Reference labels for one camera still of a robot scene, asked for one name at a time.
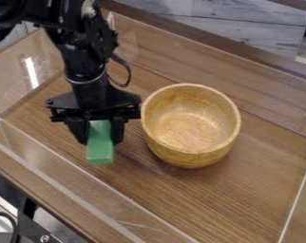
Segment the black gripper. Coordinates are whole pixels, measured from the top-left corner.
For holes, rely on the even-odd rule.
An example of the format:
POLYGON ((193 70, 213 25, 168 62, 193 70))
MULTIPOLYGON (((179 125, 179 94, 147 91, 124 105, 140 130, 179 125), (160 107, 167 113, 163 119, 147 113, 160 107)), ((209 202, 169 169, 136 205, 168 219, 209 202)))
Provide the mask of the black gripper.
POLYGON ((89 122, 110 120, 113 144, 124 139, 124 120, 140 118, 140 96, 116 88, 108 74, 94 77, 66 75, 72 90, 45 100, 50 121, 66 122, 74 139, 84 145, 89 140, 89 122))

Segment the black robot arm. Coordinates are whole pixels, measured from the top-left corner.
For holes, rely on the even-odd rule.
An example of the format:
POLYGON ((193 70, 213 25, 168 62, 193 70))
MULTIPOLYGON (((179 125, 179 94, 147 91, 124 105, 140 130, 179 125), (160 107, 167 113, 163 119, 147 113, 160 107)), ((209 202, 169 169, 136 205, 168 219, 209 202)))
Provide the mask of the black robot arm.
POLYGON ((140 117, 140 95, 125 90, 128 80, 108 73, 109 61, 131 66, 115 54, 117 32, 102 16, 101 0, 0 0, 0 42, 24 22, 44 29, 72 87, 45 100, 50 121, 62 122, 82 144, 89 142, 89 124, 106 121, 112 142, 121 143, 125 123, 140 117))

